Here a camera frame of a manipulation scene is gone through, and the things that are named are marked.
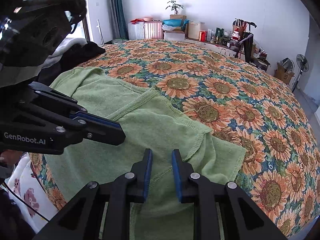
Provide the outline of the pink ribbed suitcase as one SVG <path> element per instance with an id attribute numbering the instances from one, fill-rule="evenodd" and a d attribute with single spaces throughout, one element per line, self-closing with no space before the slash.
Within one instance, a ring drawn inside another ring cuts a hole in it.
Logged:
<path id="1" fill-rule="evenodd" d="M 144 36 L 145 39 L 163 39 L 162 21 L 146 21 L 144 22 Z"/>

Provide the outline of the green knit shirt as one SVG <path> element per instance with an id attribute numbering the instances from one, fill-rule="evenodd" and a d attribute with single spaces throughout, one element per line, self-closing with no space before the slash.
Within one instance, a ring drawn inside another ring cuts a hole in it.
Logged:
<path id="1" fill-rule="evenodd" d="M 236 178 L 245 149 L 214 137 L 210 127 L 175 109 L 155 89 L 112 78 L 100 68 L 76 67 L 60 74 L 51 87 L 75 98 L 89 113 L 119 122 L 125 133 L 119 146 L 84 140 L 62 155 L 45 157 L 65 200 L 90 181 L 103 184 L 128 172 L 149 148 L 153 162 L 148 197 L 131 207 L 130 237 L 192 239 L 194 210 L 176 196 L 173 150 L 179 150 L 195 172 L 225 184 Z"/>

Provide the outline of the teal curtain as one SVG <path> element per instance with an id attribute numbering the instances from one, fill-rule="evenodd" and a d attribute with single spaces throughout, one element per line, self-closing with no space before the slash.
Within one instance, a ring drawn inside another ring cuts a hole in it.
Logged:
<path id="1" fill-rule="evenodd" d="M 111 20 L 115 38 L 129 39 L 122 0 L 111 0 Z"/>

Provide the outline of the red tin can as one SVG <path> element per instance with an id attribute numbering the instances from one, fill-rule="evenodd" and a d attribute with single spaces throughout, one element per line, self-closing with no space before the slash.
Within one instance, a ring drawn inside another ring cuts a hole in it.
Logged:
<path id="1" fill-rule="evenodd" d="M 206 42 L 207 40 L 207 31 L 200 31 L 199 32 L 199 41 L 200 42 Z"/>

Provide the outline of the white ribbed suitcase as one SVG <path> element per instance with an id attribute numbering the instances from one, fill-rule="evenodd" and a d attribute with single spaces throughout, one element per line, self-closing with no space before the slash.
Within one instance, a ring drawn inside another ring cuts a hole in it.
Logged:
<path id="1" fill-rule="evenodd" d="M 127 24 L 129 40 L 142 40 L 144 39 L 144 22 L 136 22 Z"/>

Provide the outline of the black standing fan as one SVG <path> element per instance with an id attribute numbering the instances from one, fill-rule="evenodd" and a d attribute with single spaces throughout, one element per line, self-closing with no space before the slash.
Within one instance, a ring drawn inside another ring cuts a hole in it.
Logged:
<path id="1" fill-rule="evenodd" d="M 297 63 L 297 66 L 299 68 L 299 72 L 298 72 L 298 75 L 293 83 L 293 87 L 292 87 L 292 92 L 295 91 L 297 85 L 298 85 L 298 82 L 300 80 L 300 77 L 301 75 L 304 73 L 304 72 L 307 72 L 309 70 L 309 63 L 308 63 L 308 60 L 307 58 L 302 55 L 302 54 L 298 54 L 296 56 L 296 63 Z"/>

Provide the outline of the potted green plant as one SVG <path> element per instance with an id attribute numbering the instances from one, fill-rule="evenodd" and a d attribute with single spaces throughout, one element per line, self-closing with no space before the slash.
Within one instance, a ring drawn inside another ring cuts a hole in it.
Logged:
<path id="1" fill-rule="evenodd" d="M 173 11 L 175 15 L 178 15 L 179 12 L 184 9 L 184 6 L 181 4 L 178 4 L 175 0 L 170 0 L 167 2 L 167 4 L 168 5 L 166 9 L 170 8 L 170 10 Z"/>

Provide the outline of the white grey garment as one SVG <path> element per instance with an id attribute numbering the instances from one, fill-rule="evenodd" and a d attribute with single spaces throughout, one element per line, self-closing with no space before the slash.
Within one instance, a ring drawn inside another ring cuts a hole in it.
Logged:
<path id="1" fill-rule="evenodd" d="M 52 65 L 58 63 L 63 54 L 66 53 L 74 45 L 84 46 L 87 44 L 85 38 L 65 38 L 56 48 L 52 55 L 49 55 L 43 64 L 40 65 L 41 68 L 48 68 Z"/>

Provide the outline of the sunflower pattern bedspread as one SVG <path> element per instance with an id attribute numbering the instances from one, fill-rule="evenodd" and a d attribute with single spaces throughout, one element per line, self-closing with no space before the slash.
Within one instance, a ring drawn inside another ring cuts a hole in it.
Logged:
<path id="1" fill-rule="evenodd" d="M 291 90 L 234 57 L 186 42 L 127 41 L 76 67 L 100 68 L 134 86 L 153 88 L 212 135 L 245 149 L 235 181 L 278 229 L 303 238 L 319 216 L 319 148 Z M 58 209 L 67 200 L 47 167 L 31 154 L 32 175 Z"/>

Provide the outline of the brown cardboard box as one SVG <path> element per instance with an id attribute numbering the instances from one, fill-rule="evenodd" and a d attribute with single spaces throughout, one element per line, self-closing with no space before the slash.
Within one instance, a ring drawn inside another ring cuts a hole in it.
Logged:
<path id="1" fill-rule="evenodd" d="M 283 81 L 286 85 L 289 85 L 291 79 L 294 77 L 294 72 L 292 70 L 285 69 L 280 63 L 277 63 L 277 69 L 274 71 L 274 77 Z"/>

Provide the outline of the cream plastic bucket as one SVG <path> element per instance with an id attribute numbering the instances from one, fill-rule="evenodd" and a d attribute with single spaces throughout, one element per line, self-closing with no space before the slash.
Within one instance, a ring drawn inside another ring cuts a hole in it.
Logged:
<path id="1" fill-rule="evenodd" d="M 199 40 L 201 30 L 202 30 L 202 23 L 201 22 L 189 21 L 189 23 L 188 23 L 188 38 Z"/>

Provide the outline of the black garment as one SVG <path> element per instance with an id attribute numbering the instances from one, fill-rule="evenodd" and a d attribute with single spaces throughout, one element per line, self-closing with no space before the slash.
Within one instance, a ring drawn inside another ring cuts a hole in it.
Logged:
<path id="1" fill-rule="evenodd" d="M 94 42 L 85 45 L 72 45 L 52 66 L 43 68 L 36 81 L 49 86 L 61 73 L 73 69 L 77 65 L 87 62 L 105 52 L 105 49 Z"/>

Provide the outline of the teal basin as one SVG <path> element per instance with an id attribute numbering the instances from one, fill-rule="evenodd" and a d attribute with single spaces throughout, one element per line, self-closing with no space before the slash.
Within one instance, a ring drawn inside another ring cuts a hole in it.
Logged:
<path id="1" fill-rule="evenodd" d="M 171 27 L 180 27 L 181 22 L 182 22 L 181 19 L 168 19 L 168 20 L 164 20 L 163 24 Z"/>

